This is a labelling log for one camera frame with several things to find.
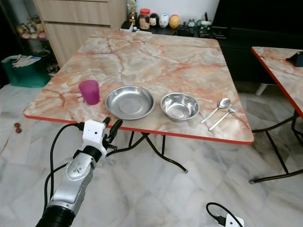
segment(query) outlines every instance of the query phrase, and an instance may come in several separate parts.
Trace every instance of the stainless steel bowl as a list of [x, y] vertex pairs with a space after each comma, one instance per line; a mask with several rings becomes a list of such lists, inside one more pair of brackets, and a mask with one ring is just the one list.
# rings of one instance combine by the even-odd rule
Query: stainless steel bowl
[[155, 102], [148, 90], [143, 87], [119, 87], [108, 94], [105, 106], [110, 113], [120, 119], [135, 120], [148, 115]]
[[161, 101], [161, 108], [168, 118], [176, 122], [183, 122], [195, 117], [200, 109], [193, 97], [182, 93], [166, 95]]

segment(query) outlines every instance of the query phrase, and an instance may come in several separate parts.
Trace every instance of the spoon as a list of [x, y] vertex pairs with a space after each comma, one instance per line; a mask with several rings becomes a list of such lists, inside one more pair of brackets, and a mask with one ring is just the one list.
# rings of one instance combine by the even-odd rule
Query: spoon
[[208, 130], [211, 131], [213, 130], [221, 121], [223, 121], [223, 119], [228, 115], [228, 114], [231, 114], [231, 113], [234, 113], [237, 111], [237, 107], [236, 106], [231, 106], [229, 109], [228, 109], [228, 112], [220, 118], [220, 120], [218, 120], [212, 127], [210, 127]]
[[231, 104], [228, 98], [224, 98], [217, 103], [217, 108], [214, 109], [210, 114], [208, 114], [200, 123], [206, 122], [218, 109], [225, 109]]

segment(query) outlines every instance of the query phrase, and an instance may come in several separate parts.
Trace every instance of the marble table top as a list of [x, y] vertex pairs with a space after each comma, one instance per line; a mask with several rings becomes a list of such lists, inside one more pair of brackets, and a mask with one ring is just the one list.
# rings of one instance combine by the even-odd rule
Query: marble table top
[[286, 61], [302, 50], [252, 47], [252, 51], [303, 118], [303, 67]]
[[[83, 101], [78, 85], [86, 79], [99, 82], [97, 105]], [[116, 118], [104, 101], [110, 91], [126, 85], [148, 89], [155, 108], [139, 120], [124, 121], [121, 129], [238, 144], [254, 140], [220, 46], [212, 39], [95, 31], [23, 114], [55, 122], [102, 121], [110, 116], [113, 124]], [[172, 92], [193, 96], [200, 105], [199, 115], [186, 122], [170, 120], [160, 101]], [[199, 122], [225, 97], [238, 111], [209, 131], [227, 109], [217, 111], [206, 123]]]

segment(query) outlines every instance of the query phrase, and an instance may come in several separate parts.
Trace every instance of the white connector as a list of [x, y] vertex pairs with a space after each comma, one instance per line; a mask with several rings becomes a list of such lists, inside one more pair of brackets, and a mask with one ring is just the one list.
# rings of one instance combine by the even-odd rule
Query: white connector
[[105, 158], [107, 151], [102, 145], [103, 130], [105, 124], [94, 120], [85, 121], [83, 130], [83, 145], [82, 147], [92, 146], [97, 148], [102, 153], [102, 158]]
[[[237, 217], [237, 216], [235, 216], [235, 217], [238, 219], [238, 221], [244, 227], [244, 220], [242, 218]], [[230, 214], [227, 214], [226, 215], [225, 227], [240, 227], [240, 226]]]

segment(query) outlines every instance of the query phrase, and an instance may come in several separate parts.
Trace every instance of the green bag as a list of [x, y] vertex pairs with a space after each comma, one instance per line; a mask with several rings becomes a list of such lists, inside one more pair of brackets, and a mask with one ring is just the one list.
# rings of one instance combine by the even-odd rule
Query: green bag
[[34, 63], [15, 68], [11, 61], [16, 60], [17, 57], [17, 55], [9, 56], [1, 62], [12, 85], [18, 87], [44, 87], [49, 82], [50, 76], [46, 71], [44, 59], [32, 57], [32, 60], [36, 60]]

